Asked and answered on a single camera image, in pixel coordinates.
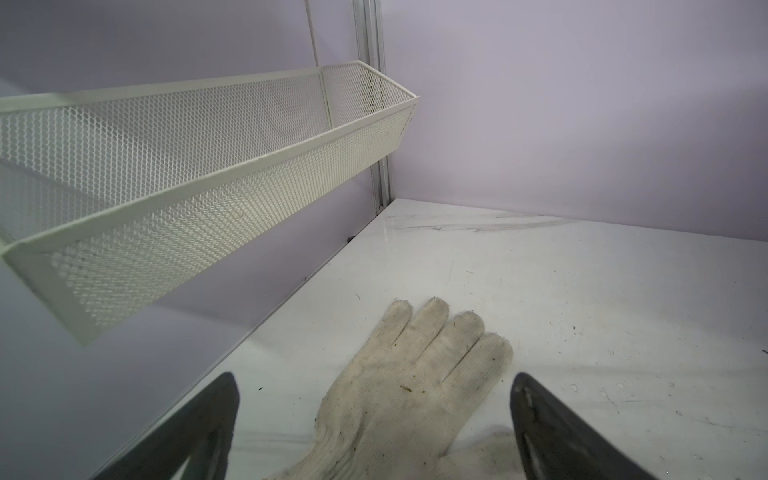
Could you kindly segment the white work glove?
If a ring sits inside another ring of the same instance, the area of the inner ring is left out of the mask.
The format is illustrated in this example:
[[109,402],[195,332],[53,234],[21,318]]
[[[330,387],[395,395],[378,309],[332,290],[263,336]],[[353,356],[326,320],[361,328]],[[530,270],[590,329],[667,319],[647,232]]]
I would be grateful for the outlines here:
[[515,436],[450,446],[513,360],[473,312],[393,302],[320,403],[307,454],[279,479],[522,479]]

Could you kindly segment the white mesh two-tier shelf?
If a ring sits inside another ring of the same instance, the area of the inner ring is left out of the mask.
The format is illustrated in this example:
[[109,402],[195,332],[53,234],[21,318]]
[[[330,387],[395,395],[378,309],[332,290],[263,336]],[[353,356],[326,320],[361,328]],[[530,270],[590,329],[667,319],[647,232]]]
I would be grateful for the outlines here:
[[88,344],[391,154],[417,102],[360,61],[5,97],[2,261]]

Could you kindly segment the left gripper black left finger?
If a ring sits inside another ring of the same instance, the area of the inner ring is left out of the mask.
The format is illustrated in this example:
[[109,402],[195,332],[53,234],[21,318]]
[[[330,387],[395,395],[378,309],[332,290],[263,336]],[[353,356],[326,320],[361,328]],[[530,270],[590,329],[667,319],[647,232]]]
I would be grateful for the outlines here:
[[223,479],[240,403],[235,377],[219,375],[97,479]]

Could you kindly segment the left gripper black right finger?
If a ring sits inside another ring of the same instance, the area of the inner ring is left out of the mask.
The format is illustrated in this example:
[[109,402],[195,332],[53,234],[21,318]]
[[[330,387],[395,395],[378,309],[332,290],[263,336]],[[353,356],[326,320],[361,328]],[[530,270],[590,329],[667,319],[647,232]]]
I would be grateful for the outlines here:
[[528,373],[514,378],[510,412],[528,479],[655,478]]

